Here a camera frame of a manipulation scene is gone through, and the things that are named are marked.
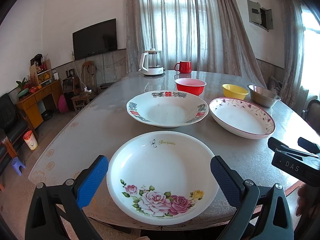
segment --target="plate with red double happiness symbol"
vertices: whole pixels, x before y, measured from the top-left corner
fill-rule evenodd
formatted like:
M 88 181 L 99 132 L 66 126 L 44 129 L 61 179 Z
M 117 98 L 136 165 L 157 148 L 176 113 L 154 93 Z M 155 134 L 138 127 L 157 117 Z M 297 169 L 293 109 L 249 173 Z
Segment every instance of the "plate with red double happiness symbol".
M 201 98 L 181 91 L 150 91 L 132 98 L 127 111 L 135 120 L 173 128 L 201 121 L 209 112 Z

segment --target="yellow bowl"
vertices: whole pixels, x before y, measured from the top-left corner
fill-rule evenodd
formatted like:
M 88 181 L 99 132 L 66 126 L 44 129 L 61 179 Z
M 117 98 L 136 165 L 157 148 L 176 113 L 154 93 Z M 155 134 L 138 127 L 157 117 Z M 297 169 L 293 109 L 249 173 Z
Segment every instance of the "yellow bowl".
M 236 85 L 231 84 L 223 84 L 223 94 L 227 98 L 237 98 L 244 100 L 245 96 L 249 94 L 249 92 L 242 88 L 238 87 Z

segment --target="screw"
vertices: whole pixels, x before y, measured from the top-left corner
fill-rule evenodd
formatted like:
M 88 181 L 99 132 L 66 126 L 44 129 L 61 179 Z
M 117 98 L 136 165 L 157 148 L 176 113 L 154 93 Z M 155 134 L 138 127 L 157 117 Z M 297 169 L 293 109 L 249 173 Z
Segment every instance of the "screw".
M 42 188 L 43 185 L 44 185 L 44 184 L 43 184 L 42 182 L 40 182 L 40 183 L 37 184 L 37 188 Z
M 282 189 L 282 185 L 280 183 L 276 183 L 276 188 L 277 189 Z
M 66 181 L 66 185 L 67 186 L 71 186 L 71 185 L 73 185 L 73 179 L 67 179 L 67 181 Z
M 245 183 L 248 187 L 253 186 L 253 181 L 252 181 L 251 179 L 246 179 L 246 180 L 244 181 L 244 183 Z

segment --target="wooden chair back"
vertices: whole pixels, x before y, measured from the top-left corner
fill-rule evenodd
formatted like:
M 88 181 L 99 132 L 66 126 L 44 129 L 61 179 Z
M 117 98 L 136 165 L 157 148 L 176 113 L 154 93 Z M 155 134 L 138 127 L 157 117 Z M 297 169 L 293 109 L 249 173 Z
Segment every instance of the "wooden chair back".
M 92 94 L 98 95 L 96 65 L 92 60 L 82 64 L 81 79 L 86 86 L 91 87 Z

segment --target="trash can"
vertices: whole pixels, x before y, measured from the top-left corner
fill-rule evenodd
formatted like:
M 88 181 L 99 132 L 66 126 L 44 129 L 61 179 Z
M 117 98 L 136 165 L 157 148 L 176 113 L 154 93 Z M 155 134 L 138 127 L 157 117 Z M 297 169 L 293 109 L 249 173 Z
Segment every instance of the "trash can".
M 30 150 L 33 151 L 38 147 L 38 142 L 31 130 L 24 134 L 23 139 L 26 142 L 26 144 L 29 146 Z

